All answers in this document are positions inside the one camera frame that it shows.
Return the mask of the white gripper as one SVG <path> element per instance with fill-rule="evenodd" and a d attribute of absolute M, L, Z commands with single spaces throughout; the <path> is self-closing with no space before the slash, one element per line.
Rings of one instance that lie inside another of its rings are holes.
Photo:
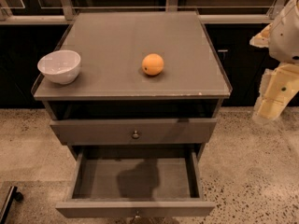
<path fill-rule="evenodd" d="M 299 63 L 299 0 L 290 0 L 273 23 L 249 43 L 257 48 L 267 48 L 269 44 L 270 56 L 281 62 L 276 69 L 264 71 L 253 108 L 252 119 L 266 124 L 276 120 L 299 92 L 299 65 L 292 64 Z"/>

